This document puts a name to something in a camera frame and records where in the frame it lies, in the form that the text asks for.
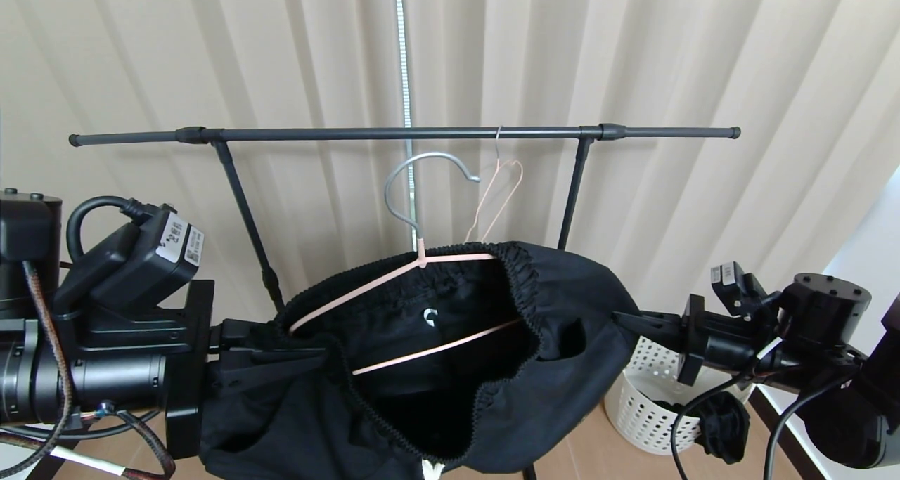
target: curtain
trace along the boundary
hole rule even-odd
[[[738,260],[769,289],[819,271],[900,163],[896,0],[403,0],[412,121],[740,125],[731,140],[598,141],[569,248],[645,309],[708,291]],[[94,132],[402,127],[394,0],[0,0],[2,182],[65,199],[170,202],[207,234],[216,317],[273,308],[214,151],[73,149]],[[575,141],[418,141],[429,246],[462,242],[497,153],[525,175],[487,240],[554,246]],[[290,297],[409,249],[383,180],[403,141],[232,143]],[[478,237],[518,179],[504,169]],[[402,184],[394,200],[407,200]],[[88,217],[86,245],[124,219]]]

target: baseboard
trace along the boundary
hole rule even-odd
[[[750,404],[753,410],[756,410],[756,414],[759,415],[762,422],[771,431],[778,421],[779,414],[778,410],[772,406],[769,398],[765,397],[762,391],[755,390],[750,396]],[[797,473],[800,473],[800,477],[803,480],[828,480],[819,470],[819,467],[816,466],[816,462],[806,453],[806,449],[803,448],[800,440],[797,439],[797,436],[794,435],[790,428],[785,427],[784,431],[781,432],[781,436],[778,437],[778,445],[781,445],[781,449],[784,450],[787,459],[794,465],[794,469],[797,470]]]

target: laundry basket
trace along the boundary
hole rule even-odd
[[[632,445],[658,455],[671,453],[669,433],[677,413],[669,412],[653,401],[687,404],[730,375],[710,368],[701,368],[693,387],[679,384],[679,355],[649,339],[641,338],[631,356],[631,362],[610,387],[604,398],[607,415],[617,431]],[[753,385],[745,390],[731,387],[729,391],[741,402],[750,399]],[[700,419],[685,416],[679,423],[675,446],[681,452],[690,447],[700,435]]]

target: pink hanger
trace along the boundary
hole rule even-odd
[[[369,283],[363,285],[363,287],[357,288],[353,292],[350,292],[348,294],[342,295],[341,297],[338,297],[334,301],[331,301],[330,303],[325,304],[318,310],[315,310],[315,311],[312,311],[312,313],[306,314],[301,319],[297,320],[297,322],[293,323],[292,326],[290,326],[290,329],[289,329],[290,333],[294,333],[297,329],[299,329],[299,327],[303,326],[303,324],[305,324],[305,323],[308,323],[310,320],[315,319],[315,317],[322,316],[322,314],[325,314],[328,311],[331,311],[331,310],[337,308],[341,304],[347,303],[347,301],[353,299],[354,297],[359,297],[359,295],[365,294],[366,292],[372,290],[373,288],[376,288],[379,285],[385,284],[386,282],[391,281],[392,279],[395,279],[397,276],[402,275],[404,273],[408,273],[409,271],[411,271],[415,268],[425,268],[425,266],[427,266],[428,264],[434,264],[434,263],[439,263],[439,262],[459,262],[462,260],[495,259],[494,256],[489,253],[469,253],[469,254],[464,254],[464,255],[437,255],[437,256],[431,256],[431,257],[425,256],[425,239],[424,239],[425,236],[422,233],[422,228],[418,225],[418,223],[416,223],[414,220],[412,220],[412,218],[409,218],[409,217],[399,213],[391,204],[391,185],[392,185],[393,181],[396,179],[399,172],[401,172],[403,169],[407,169],[407,167],[409,165],[411,165],[412,163],[414,163],[416,160],[430,159],[430,157],[440,157],[441,159],[450,160],[451,162],[456,164],[457,167],[459,167],[459,169],[463,172],[463,175],[465,175],[466,179],[468,179],[469,181],[473,181],[475,183],[478,183],[479,181],[481,181],[481,179],[478,178],[478,176],[473,176],[473,174],[469,172],[469,169],[467,169],[467,167],[463,164],[462,160],[459,160],[458,157],[453,156],[449,153],[443,153],[443,151],[430,151],[429,153],[421,153],[421,154],[416,155],[415,157],[410,157],[409,159],[407,159],[406,161],[401,163],[401,165],[397,166],[397,168],[395,170],[393,170],[393,172],[391,173],[391,175],[388,176],[388,179],[385,182],[385,204],[387,205],[388,211],[391,212],[392,215],[397,217],[399,220],[404,221],[404,223],[408,223],[409,225],[412,226],[413,229],[415,229],[416,247],[418,249],[418,258],[413,260],[412,262],[409,262],[409,264],[406,264],[405,266],[401,266],[401,268],[394,269],[393,271],[382,276],[381,278],[378,278],[372,282],[369,282]],[[476,334],[476,335],[470,336],[469,340],[476,339],[475,336],[477,336],[479,338],[481,337]]]

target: floor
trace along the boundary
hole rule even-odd
[[[728,478],[729,480],[756,480],[762,478],[762,463],[765,457],[769,430],[751,410],[752,425],[747,442],[745,459],[735,465],[706,455],[703,448],[694,446],[681,455],[685,471],[691,480]],[[161,419],[152,422],[158,432]],[[84,442],[77,450],[83,454],[105,458],[122,464],[129,458],[128,466],[145,471],[159,472],[157,460],[141,439],[132,434],[121,438],[100,439]],[[653,480],[678,479],[678,472],[671,457],[651,455],[634,448],[624,440],[607,419],[602,406],[585,418],[571,434],[542,460],[536,464],[540,480],[617,480],[632,478],[652,478]],[[106,480],[109,474],[101,473],[74,463],[64,464],[56,478],[65,480]],[[197,458],[178,461],[174,480],[213,480],[203,471]],[[468,469],[459,469],[442,476],[442,480],[521,480],[521,474],[497,474],[488,476]],[[775,461],[775,480],[800,480],[800,475],[779,449]]]

